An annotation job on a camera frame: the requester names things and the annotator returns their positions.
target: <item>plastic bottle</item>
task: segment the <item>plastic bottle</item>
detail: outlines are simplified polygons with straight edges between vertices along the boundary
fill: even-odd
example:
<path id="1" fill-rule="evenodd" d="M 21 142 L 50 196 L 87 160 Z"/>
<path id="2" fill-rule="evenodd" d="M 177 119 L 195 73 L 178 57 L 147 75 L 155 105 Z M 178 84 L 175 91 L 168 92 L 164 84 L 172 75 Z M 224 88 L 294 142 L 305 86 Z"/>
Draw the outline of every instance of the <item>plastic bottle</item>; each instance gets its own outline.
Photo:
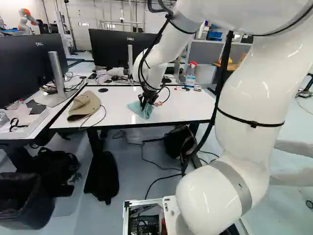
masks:
<path id="1" fill-rule="evenodd" d="M 195 87 L 196 83 L 196 76 L 195 76 L 195 68 L 198 65 L 197 62 L 190 61 L 190 69 L 187 72 L 186 75 L 186 82 L 185 87 L 189 89 L 193 89 Z"/>

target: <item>black monitor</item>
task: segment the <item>black monitor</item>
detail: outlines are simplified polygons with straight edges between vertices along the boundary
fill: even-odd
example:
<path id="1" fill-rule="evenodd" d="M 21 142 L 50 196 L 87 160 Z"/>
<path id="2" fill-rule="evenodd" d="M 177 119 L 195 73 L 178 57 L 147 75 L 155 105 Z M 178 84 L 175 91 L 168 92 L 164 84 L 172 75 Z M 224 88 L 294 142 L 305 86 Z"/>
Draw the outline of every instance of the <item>black monitor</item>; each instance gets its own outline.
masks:
<path id="1" fill-rule="evenodd" d="M 0 37 L 0 107 L 38 91 L 54 79 L 48 52 L 58 52 L 62 74 L 67 59 L 59 34 Z"/>
<path id="2" fill-rule="evenodd" d="M 97 66 L 128 68 L 128 45 L 133 45 L 133 62 L 154 42 L 156 34 L 89 29 L 94 63 Z"/>

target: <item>teal cloth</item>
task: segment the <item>teal cloth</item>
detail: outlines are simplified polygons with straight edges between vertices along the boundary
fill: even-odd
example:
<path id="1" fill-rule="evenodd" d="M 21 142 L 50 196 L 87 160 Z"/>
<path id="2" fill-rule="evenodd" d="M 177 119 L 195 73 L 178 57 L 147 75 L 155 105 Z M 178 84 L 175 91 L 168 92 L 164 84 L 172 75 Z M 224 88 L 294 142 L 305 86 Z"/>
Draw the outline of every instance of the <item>teal cloth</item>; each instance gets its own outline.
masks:
<path id="1" fill-rule="evenodd" d="M 130 103 L 128 105 L 128 108 L 132 110 L 133 112 L 135 112 L 136 114 L 138 114 L 140 117 L 144 119 L 149 119 L 154 106 L 147 104 L 145 109 L 142 111 L 141 106 L 140 106 L 140 101 L 136 101 L 136 102 Z"/>

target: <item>black backpack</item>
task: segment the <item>black backpack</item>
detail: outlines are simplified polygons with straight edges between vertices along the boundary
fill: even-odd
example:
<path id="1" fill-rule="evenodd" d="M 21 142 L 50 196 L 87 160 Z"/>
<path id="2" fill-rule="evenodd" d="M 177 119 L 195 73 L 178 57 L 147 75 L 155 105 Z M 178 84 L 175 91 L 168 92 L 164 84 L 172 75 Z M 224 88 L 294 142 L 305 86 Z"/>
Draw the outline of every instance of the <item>black backpack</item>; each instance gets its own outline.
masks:
<path id="1" fill-rule="evenodd" d="M 29 171 L 41 175 L 43 186 L 51 197 L 71 196 L 74 186 L 67 182 L 79 166 L 74 154 L 42 147 L 32 159 Z"/>
<path id="2" fill-rule="evenodd" d="M 104 152 L 101 157 L 92 159 L 84 193 L 92 193 L 100 202 L 111 204 L 111 199 L 118 194 L 119 180 L 117 164 L 111 152 Z"/>

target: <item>black bag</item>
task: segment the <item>black bag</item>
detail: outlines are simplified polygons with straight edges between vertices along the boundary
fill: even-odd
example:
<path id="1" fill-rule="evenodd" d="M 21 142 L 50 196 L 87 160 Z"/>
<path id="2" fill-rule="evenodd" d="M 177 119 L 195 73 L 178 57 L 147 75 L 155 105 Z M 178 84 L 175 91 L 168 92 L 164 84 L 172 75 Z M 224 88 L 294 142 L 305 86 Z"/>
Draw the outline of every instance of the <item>black bag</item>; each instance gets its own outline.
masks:
<path id="1" fill-rule="evenodd" d="M 38 174 L 0 173 L 0 225 L 10 229 L 40 229 L 53 212 L 54 201 Z"/>
<path id="2" fill-rule="evenodd" d="M 41 175 L 43 186 L 51 197 L 72 195 L 74 186 L 67 181 L 80 166 L 75 155 L 42 147 L 32 162 L 32 172 Z"/>
<path id="3" fill-rule="evenodd" d="M 165 134 L 164 146 L 166 153 L 171 158 L 178 159 L 182 155 L 184 160 L 196 148 L 197 141 L 189 127 L 183 125 Z"/>
<path id="4" fill-rule="evenodd" d="M 111 204 L 111 199 L 118 194 L 119 180 L 117 164 L 111 152 L 104 152 L 101 157 L 94 156 L 89 168 L 84 193 L 92 193 L 100 202 Z"/>

